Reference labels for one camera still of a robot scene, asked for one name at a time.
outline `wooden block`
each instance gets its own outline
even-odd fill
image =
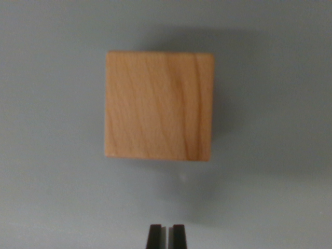
[[[213,74],[208,53],[108,52],[105,155],[208,161]]]

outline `table surface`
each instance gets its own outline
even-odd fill
[[[0,247],[332,248],[332,2],[2,1]],[[211,52],[212,156],[104,156],[109,50]]]

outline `wood grain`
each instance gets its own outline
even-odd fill
[[[208,161],[213,74],[208,53],[108,52],[105,155]]]

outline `black prong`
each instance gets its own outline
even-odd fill
[[[160,249],[161,225],[151,225],[146,249]]]
[[[173,249],[187,249],[186,231],[184,225],[173,226]]]

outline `gray surface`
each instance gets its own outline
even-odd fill
[[[0,248],[332,248],[332,3],[0,3]],[[216,56],[209,163],[103,156],[107,50]]]

